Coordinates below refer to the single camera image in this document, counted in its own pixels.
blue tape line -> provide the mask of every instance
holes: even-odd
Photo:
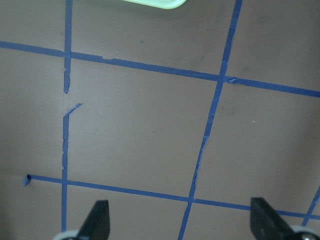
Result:
[[[38,175],[32,175],[28,174],[26,178],[29,179],[29,181],[33,180],[38,180],[38,181],[44,181],[44,182],[49,182],[49,183],[55,183],[55,184],[62,184],[63,180],[59,178],[54,178],[54,177],[47,177],[47,176],[38,176]]]
[[[248,87],[254,87],[254,88],[259,88],[259,89],[268,89],[268,90],[274,90],[274,91],[278,91],[278,92],[320,98],[320,91],[309,90],[309,89],[304,89],[304,88],[299,88],[299,87],[285,86],[285,85],[274,84],[274,83],[269,83],[269,82],[249,80],[249,79],[237,78],[237,77],[233,77],[233,76],[226,77],[225,81],[230,84],[241,84],[241,85],[245,85]]]
[[[79,52],[72,52],[71,57],[73,59],[79,59],[79,60],[90,61],[90,62],[101,63],[101,64],[115,65],[115,66],[132,68],[132,69],[146,70],[146,71],[156,72],[156,73],[178,75],[183,77],[204,79],[204,80],[210,80],[210,81],[217,81],[218,79],[217,75],[204,73],[204,72],[183,70],[183,69],[178,69],[173,67],[158,66],[158,65],[152,65],[152,64],[145,64],[141,62],[128,61],[128,60],[122,60],[122,59],[116,59],[116,58],[104,59],[102,56],[84,54]]]
[[[189,197],[185,197],[185,196],[177,196],[177,195],[164,194],[164,193],[158,193],[158,192],[152,192],[152,191],[143,191],[143,190],[94,184],[94,183],[81,182],[81,181],[63,180],[63,179],[59,179],[59,178],[39,176],[39,175],[28,174],[26,176],[26,179],[28,179],[29,182],[33,179],[33,180],[44,181],[44,182],[49,182],[49,183],[67,184],[67,185],[90,188],[90,189],[99,189],[99,190],[104,190],[104,191],[112,191],[112,192],[119,192],[119,193],[125,193],[125,194],[133,194],[133,195],[140,195],[140,196],[146,196],[146,197],[187,202],[189,204],[195,203],[195,204],[217,206],[217,207],[228,208],[228,209],[239,209],[239,210],[244,210],[244,211],[250,210],[250,206],[228,203],[228,202],[211,201],[211,200],[204,200],[204,199],[198,199],[198,198],[190,199]],[[306,214],[299,213],[299,212],[290,212],[290,211],[282,211],[282,210],[276,210],[276,211],[278,214],[280,214],[282,216],[289,216],[289,217],[296,217],[296,218],[304,218],[306,216]],[[310,219],[320,220],[320,216],[311,215]]]
[[[192,202],[188,202],[186,209],[184,211],[184,214],[183,214],[183,219],[182,219],[182,223],[181,223],[181,227],[180,227],[180,231],[179,231],[179,235],[178,235],[179,240],[180,239],[182,240],[185,235],[189,215],[191,212],[191,207],[192,207]]]
[[[311,215],[310,219],[314,219],[314,220],[320,220],[320,216],[318,215]]]
[[[100,184],[80,182],[80,181],[70,181],[70,180],[68,180],[67,183],[69,185],[91,188],[91,189],[100,189],[100,190],[107,190],[112,192],[142,195],[142,196],[148,196],[148,197],[154,197],[154,198],[160,198],[160,199],[169,199],[169,200],[182,201],[182,202],[188,201],[188,198],[185,196],[176,196],[176,195],[170,195],[170,194],[164,194],[164,193],[158,193],[158,192],[152,192],[152,191],[142,191],[142,190],[136,190],[136,189],[123,188],[123,187],[107,186],[107,185],[100,185]]]
[[[188,206],[185,209],[182,223],[181,223],[181,227],[180,227],[180,231],[179,231],[179,235],[178,235],[178,240],[182,240],[185,235],[185,231],[186,231],[186,227],[187,227],[187,223],[188,223],[188,219],[189,219],[189,215],[190,215],[190,211],[191,211],[191,206],[193,203],[192,201],[194,201],[194,197],[195,197],[195,193],[196,193],[198,171],[201,166],[201,160],[202,160],[202,156],[203,156],[203,152],[204,152],[206,143],[210,137],[211,129],[212,129],[212,126],[214,123],[214,118],[215,118],[216,111],[218,108],[218,103],[219,103],[220,96],[222,93],[222,88],[223,88],[223,85],[225,82],[225,77],[226,77],[226,73],[227,73],[227,69],[228,69],[229,57],[230,57],[231,48],[232,48],[232,42],[234,39],[234,35],[236,33],[236,28],[237,28],[238,19],[240,16],[241,6],[242,6],[242,0],[236,0],[235,4],[234,4],[234,8],[233,8],[232,19],[230,22],[228,35],[226,38],[226,43],[224,46],[224,52],[223,52],[221,67],[220,67],[220,73],[219,73],[219,76],[217,79],[217,84],[215,87],[213,100],[212,100],[211,107],[209,110],[209,115],[208,115],[207,123],[205,126],[203,138],[202,138],[202,143],[201,143],[199,155],[198,155],[198,158],[196,161],[195,170],[194,170],[194,174],[193,174],[193,178],[192,178],[192,183],[190,186],[189,200],[191,200],[191,201],[188,203]]]
[[[67,187],[68,187],[68,145],[69,145],[69,115],[79,108],[78,103],[63,117],[63,144],[62,144],[62,191],[61,191],[61,231],[67,228]]]
[[[306,213],[306,215],[305,215],[305,217],[303,219],[303,222],[301,224],[302,226],[306,226],[308,224],[309,219],[310,219],[310,217],[312,215],[312,212],[314,211],[319,199],[320,199],[320,186],[318,187],[318,190],[316,191],[316,193],[315,193],[315,195],[313,197],[313,200],[312,200],[312,202],[310,204],[310,207],[309,207],[309,209],[308,209],[308,211],[307,211],[307,213]]]
[[[50,55],[55,57],[61,57],[61,58],[65,56],[65,53],[60,50],[54,50],[54,49],[44,48],[39,46],[24,45],[24,44],[7,42],[7,41],[0,41],[0,48],[19,50],[19,51],[30,52],[35,54],[44,54],[44,55]]]
[[[239,210],[250,211],[250,206],[233,204],[233,203],[226,203],[226,202],[220,202],[220,201],[210,201],[210,200],[203,200],[203,199],[195,199],[194,203],[217,206],[217,207],[223,207],[223,208],[228,208],[228,209],[239,209]]]
[[[24,178],[24,180],[23,180],[23,185],[24,185],[25,187],[28,186],[28,184],[30,183],[30,181],[31,181],[30,175],[25,176],[25,178]]]
[[[70,72],[71,72],[71,31],[72,31],[72,4],[73,0],[65,2],[65,28],[64,28],[64,86],[63,91],[68,93],[70,87]]]

torn tape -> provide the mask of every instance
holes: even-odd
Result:
[[[161,199],[169,199],[169,200],[182,201],[182,202],[187,202],[189,199],[188,197],[185,197],[185,196],[170,195],[170,194],[164,194],[164,193],[158,193],[158,192],[152,192],[152,191],[136,190],[136,189],[130,189],[130,188],[116,187],[116,186],[107,186],[107,185],[80,182],[80,181],[68,180],[67,184],[73,185],[73,186],[78,186],[78,187],[107,190],[107,191],[126,193],[126,194],[142,195],[142,196],[161,198]]]
[[[182,219],[182,223],[181,223],[181,227],[178,235],[178,240],[184,239],[191,207],[192,207],[192,203],[188,202],[188,205],[186,206],[186,209],[183,214],[183,219]]]
[[[28,186],[28,184],[30,183],[30,181],[31,181],[30,175],[25,176],[25,178],[24,178],[24,180],[23,180],[23,185],[24,185],[25,187]]]
[[[67,229],[67,179],[68,179],[68,147],[69,147],[69,116],[82,103],[78,103],[63,116],[63,143],[62,143],[62,191],[61,191],[61,231]]]
[[[63,92],[68,93],[70,87],[71,72],[71,33],[72,33],[72,5],[73,0],[65,2],[65,26],[64,26],[64,74],[63,74]]]

gray floor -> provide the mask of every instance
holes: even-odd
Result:
[[[0,239],[61,231],[63,117],[81,103],[69,115],[66,229],[108,199],[110,240],[182,240],[235,1],[73,0],[65,94],[70,3],[1,3]],[[223,84],[184,240],[254,239],[251,197],[302,224],[320,183],[319,25],[318,0],[243,0],[226,72],[236,81]],[[24,187],[27,174],[51,180]],[[320,206],[307,226],[320,232]]]

tape piece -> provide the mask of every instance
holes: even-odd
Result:
[[[194,203],[196,204],[204,204],[204,205],[211,205],[217,207],[223,207],[228,209],[239,209],[239,210],[247,210],[250,211],[250,206],[246,205],[239,205],[227,202],[220,202],[220,201],[210,201],[210,200],[203,200],[203,199],[195,199]]]
[[[188,219],[189,219],[191,207],[192,207],[195,193],[196,193],[198,171],[201,166],[201,160],[202,160],[204,149],[206,147],[206,143],[210,137],[211,129],[212,129],[212,126],[214,123],[216,111],[218,108],[223,85],[225,82],[225,77],[226,77],[226,73],[227,73],[227,69],[228,69],[228,62],[229,62],[231,48],[232,48],[232,42],[234,39],[234,35],[236,33],[236,28],[237,28],[237,23],[238,23],[239,16],[240,16],[241,6],[242,6],[242,0],[236,0],[235,4],[234,4],[233,12],[232,12],[232,19],[231,19],[231,23],[229,26],[228,35],[226,38],[226,43],[224,46],[224,52],[223,52],[223,57],[222,57],[222,61],[221,61],[220,72],[219,72],[219,76],[217,79],[217,84],[215,87],[213,100],[212,100],[212,103],[210,106],[208,119],[207,119],[207,123],[205,126],[199,155],[198,155],[198,158],[196,161],[195,170],[194,170],[194,174],[193,174],[193,178],[192,178],[192,183],[190,186],[190,191],[189,191],[190,202],[188,203],[188,205],[185,209],[184,215],[183,215],[183,219],[182,219],[182,223],[181,223],[181,227],[180,227],[180,231],[179,231],[179,235],[178,235],[178,240],[183,240],[184,235],[185,235],[185,231],[186,231],[186,227],[188,224]]]
[[[178,69],[173,67],[145,64],[141,62],[128,61],[128,60],[122,60],[122,59],[116,59],[116,58],[104,59],[102,56],[90,55],[90,54],[79,53],[79,52],[72,52],[71,57],[73,59],[78,59],[78,60],[115,65],[120,67],[131,68],[131,69],[146,70],[146,71],[156,72],[156,73],[171,74],[171,75],[204,79],[204,80],[210,80],[210,81],[218,80],[218,75],[214,75],[214,74],[183,70],[183,69]]]
[[[19,51],[35,53],[35,54],[44,54],[44,55],[50,55],[50,56],[60,57],[60,58],[65,57],[65,52],[60,50],[54,50],[54,49],[39,47],[39,46],[24,45],[24,44],[7,42],[7,41],[0,41],[0,48],[19,50]]]
[[[68,180],[67,184],[78,186],[78,187],[84,187],[84,188],[100,189],[100,190],[107,190],[112,192],[142,195],[142,196],[148,196],[148,197],[154,197],[154,198],[160,198],[160,199],[169,199],[169,200],[182,201],[182,202],[187,202],[189,199],[188,197],[185,197],[185,196],[177,196],[177,195],[164,194],[164,193],[158,193],[158,192],[152,192],[152,191],[142,191],[142,190],[136,190],[136,189],[123,188],[123,187],[107,186],[107,185],[100,185],[100,184],[80,182],[80,181]]]
[[[23,180],[23,185],[24,185],[25,187],[28,186],[29,183],[30,183],[30,181],[31,181],[30,175],[25,176],[25,178],[24,178],[24,180]]]
[[[68,93],[70,87],[71,72],[71,33],[72,33],[72,5],[73,0],[65,2],[65,27],[64,27],[64,86],[63,92]]]
[[[245,85],[253,88],[268,89],[268,90],[274,90],[278,92],[320,98],[320,91],[309,90],[309,89],[304,89],[299,87],[285,86],[285,85],[280,85],[275,83],[249,80],[249,79],[237,78],[233,76],[226,77],[225,81],[230,84],[241,84],[241,85]]]
[[[320,220],[320,216],[318,215],[311,215],[310,219],[314,219],[314,220]]]
[[[63,144],[62,144],[62,191],[61,191],[61,232],[67,228],[67,188],[68,188],[68,146],[69,146],[69,115],[79,108],[78,103],[63,117]]]
[[[27,178],[29,179],[29,181],[31,181],[33,179],[33,180],[44,181],[44,182],[55,183],[55,184],[62,184],[63,183],[62,179],[48,177],[48,176],[39,176],[39,175],[28,174]]]
[[[313,200],[312,200],[312,202],[310,204],[310,207],[309,207],[309,209],[308,209],[308,211],[307,211],[307,213],[306,213],[306,215],[305,215],[305,217],[303,219],[303,222],[301,224],[302,226],[305,227],[308,224],[308,222],[309,222],[309,220],[311,218],[311,215],[312,215],[312,213],[313,213],[313,211],[314,211],[319,199],[320,199],[320,185],[319,185],[318,190],[316,191],[316,193],[315,193],[315,195],[313,197]]]

